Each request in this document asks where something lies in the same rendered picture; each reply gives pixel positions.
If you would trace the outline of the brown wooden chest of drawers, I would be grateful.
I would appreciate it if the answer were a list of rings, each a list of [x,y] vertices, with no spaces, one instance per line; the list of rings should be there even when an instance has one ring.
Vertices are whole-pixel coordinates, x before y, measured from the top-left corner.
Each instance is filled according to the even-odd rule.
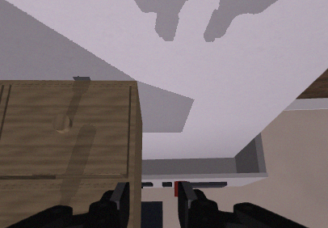
[[[0,80],[0,138],[11,85],[130,85],[131,116],[128,179],[8,179],[0,177],[0,186],[117,185],[129,182],[129,220],[127,228],[141,228],[142,118],[137,81],[96,80]]]

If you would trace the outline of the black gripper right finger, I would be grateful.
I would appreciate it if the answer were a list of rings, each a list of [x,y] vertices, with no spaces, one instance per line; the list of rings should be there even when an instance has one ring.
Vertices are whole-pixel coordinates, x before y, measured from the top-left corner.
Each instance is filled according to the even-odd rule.
[[[178,182],[181,228],[308,228],[248,202],[235,204],[233,213],[217,210],[217,203],[190,182]]]

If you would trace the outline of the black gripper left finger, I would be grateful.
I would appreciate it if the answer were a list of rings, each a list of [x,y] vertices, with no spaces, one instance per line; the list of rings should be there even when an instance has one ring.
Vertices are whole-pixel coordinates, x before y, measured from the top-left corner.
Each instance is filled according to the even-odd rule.
[[[6,228],[127,228],[129,182],[120,182],[90,204],[89,212],[73,215],[73,208],[55,205]]]

